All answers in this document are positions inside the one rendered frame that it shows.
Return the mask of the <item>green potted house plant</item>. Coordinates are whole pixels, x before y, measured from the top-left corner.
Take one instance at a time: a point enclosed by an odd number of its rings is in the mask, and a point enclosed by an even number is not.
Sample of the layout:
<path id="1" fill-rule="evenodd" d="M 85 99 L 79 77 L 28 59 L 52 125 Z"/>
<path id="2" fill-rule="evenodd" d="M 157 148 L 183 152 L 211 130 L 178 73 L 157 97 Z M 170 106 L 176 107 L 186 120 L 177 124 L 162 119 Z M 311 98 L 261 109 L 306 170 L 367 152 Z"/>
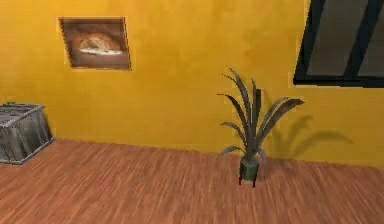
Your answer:
<path id="1" fill-rule="evenodd" d="M 221 151 L 221 154 L 225 155 L 233 151 L 241 151 L 243 156 L 239 162 L 238 184 L 241 185 L 243 181 L 249 181 L 252 183 L 252 187 L 255 187 L 260 167 L 257 156 L 260 156 L 263 162 L 266 161 L 266 152 L 261 149 L 262 143 L 276 123 L 287 112 L 296 106 L 303 105 L 304 101 L 299 98 L 281 97 L 269 107 L 261 124 L 258 124 L 262 103 L 262 90 L 256 87 L 254 80 L 251 80 L 252 91 L 249 92 L 240 75 L 232 68 L 229 68 L 229 71 L 232 73 L 232 76 L 224 75 L 224 77 L 231 80 L 237 86 L 243 106 L 240 106 L 238 100 L 232 95 L 224 94 L 224 97 L 232 103 L 241 121 L 241 126 L 229 121 L 222 122 L 221 126 L 233 128 L 240 137 L 243 146 L 227 146 Z"/>

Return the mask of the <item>grey slatted cabinet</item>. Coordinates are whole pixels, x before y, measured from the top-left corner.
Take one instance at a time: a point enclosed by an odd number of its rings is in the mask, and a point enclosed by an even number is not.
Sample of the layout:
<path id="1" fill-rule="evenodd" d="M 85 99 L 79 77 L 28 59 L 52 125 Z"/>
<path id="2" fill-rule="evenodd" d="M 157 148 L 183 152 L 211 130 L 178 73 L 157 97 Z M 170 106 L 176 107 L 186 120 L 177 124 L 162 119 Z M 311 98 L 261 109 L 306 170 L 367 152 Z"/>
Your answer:
<path id="1" fill-rule="evenodd" d="M 0 104 L 0 163 L 22 165 L 55 141 L 44 105 Z"/>

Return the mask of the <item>black framed window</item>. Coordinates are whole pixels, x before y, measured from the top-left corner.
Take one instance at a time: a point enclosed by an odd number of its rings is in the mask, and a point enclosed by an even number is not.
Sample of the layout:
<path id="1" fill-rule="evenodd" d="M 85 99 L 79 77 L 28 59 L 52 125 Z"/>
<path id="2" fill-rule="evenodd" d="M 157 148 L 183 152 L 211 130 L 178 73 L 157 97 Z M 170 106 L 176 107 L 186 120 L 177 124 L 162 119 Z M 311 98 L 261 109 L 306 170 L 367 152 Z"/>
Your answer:
<path id="1" fill-rule="evenodd" d="M 293 83 L 384 88 L 384 0 L 311 0 Z"/>

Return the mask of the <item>brown framed wall picture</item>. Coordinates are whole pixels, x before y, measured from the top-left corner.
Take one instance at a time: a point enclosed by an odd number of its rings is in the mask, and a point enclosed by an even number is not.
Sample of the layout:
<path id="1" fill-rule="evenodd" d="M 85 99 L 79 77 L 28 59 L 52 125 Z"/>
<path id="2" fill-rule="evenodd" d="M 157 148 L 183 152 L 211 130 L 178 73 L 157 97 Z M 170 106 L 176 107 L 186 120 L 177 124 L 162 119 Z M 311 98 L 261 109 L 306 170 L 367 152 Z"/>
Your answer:
<path id="1" fill-rule="evenodd" d="M 60 17 L 58 21 L 72 68 L 131 69 L 124 17 Z"/>

